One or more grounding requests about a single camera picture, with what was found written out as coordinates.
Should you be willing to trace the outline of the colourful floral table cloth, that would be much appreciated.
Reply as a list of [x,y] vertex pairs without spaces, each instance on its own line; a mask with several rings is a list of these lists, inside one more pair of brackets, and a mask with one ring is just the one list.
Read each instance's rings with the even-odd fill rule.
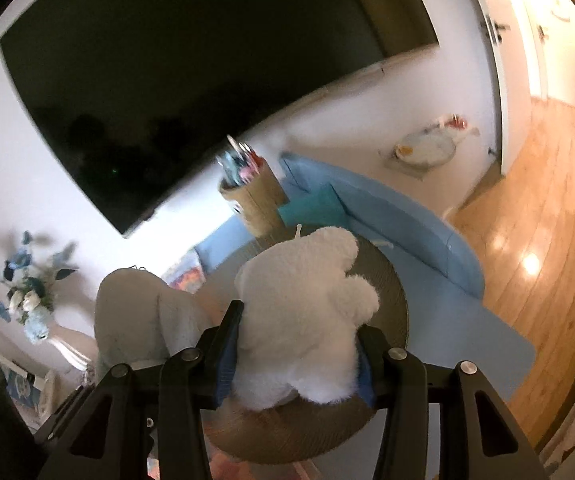
[[176,266],[164,274],[163,281],[171,288],[195,294],[205,283],[199,253],[194,248],[186,252]]

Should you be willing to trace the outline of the blue table mat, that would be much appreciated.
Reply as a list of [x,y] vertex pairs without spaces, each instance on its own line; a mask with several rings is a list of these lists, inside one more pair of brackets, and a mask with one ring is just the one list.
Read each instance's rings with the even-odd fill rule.
[[[295,203],[325,186],[335,191],[359,242],[353,270],[381,297],[371,323],[388,342],[429,364],[472,361],[510,399],[535,350],[484,306],[481,263],[464,238],[415,200],[360,174],[292,153],[282,155],[281,166],[282,188]],[[205,422],[210,442],[240,460],[313,460],[325,478],[367,479],[385,416],[357,398],[327,406],[298,399],[258,413],[227,401]]]

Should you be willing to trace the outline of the stack of books and boxes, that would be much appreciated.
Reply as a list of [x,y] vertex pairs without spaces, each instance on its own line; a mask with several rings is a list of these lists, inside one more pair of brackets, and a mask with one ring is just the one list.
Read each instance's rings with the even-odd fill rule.
[[7,392],[26,426],[36,431],[56,410],[58,376],[49,370],[36,376],[0,353],[0,367],[7,381]]

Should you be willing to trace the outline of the woven pen holder cup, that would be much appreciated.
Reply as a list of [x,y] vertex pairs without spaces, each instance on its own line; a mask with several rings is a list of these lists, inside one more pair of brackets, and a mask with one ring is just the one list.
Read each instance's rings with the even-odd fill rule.
[[278,209],[289,200],[268,162],[248,144],[227,136],[228,148],[216,156],[222,168],[219,193],[254,237],[278,229]]

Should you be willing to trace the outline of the round tray on floor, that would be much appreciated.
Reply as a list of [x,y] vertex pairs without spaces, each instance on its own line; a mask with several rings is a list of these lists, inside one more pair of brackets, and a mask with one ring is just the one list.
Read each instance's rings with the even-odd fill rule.
[[468,136],[480,135],[464,116],[444,114],[422,130],[404,136],[380,156],[385,167],[422,180],[430,171],[451,162]]

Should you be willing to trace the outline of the blue and white artificial flowers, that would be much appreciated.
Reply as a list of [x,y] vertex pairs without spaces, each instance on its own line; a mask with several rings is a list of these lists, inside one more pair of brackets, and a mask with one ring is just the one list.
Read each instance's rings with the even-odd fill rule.
[[0,268],[0,286],[6,294],[6,299],[0,300],[0,318],[6,323],[20,324],[32,344],[41,344],[49,338],[56,310],[54,288],[78,271],[73,262],[75,242],[45,260],[35,257],[37,243],[37,236],[24,231],[20,244]]

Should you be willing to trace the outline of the white ribbed flower vase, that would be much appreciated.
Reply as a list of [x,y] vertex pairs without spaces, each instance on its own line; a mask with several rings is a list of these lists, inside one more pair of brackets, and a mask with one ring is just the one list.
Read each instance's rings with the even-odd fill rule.
[[52,324],[46,341],[56,348],[65,361],[75,370],[80,372],[92,370],[97,362],[98,346],[96,341],[78,330],[70,330],[59,324]]

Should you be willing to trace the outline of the white plush toy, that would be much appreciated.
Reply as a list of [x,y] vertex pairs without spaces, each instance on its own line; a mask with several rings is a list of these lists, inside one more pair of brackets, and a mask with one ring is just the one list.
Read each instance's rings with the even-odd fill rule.
[[234,394],[248,410],[293,396],[336,404],[357,389],[356,333],[380,308],[350,270],[358,240],[338,226],[297,235],[248,260],[234,286],[244,304]]

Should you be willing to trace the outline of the black wall television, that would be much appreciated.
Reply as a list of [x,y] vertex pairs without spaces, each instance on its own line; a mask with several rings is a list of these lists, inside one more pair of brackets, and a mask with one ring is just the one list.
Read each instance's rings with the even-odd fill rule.
[[422,0],[36,0],[0,49],[53,153],[125,234],[227,136],[437,41]]

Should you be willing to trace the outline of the teal small box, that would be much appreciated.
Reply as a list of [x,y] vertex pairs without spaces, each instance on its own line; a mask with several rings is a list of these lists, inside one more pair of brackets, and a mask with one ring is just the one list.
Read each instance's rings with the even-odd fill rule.
[[330,183],[278,208],[285,226],[338,226],[348,229],[349,220],[342,202]]

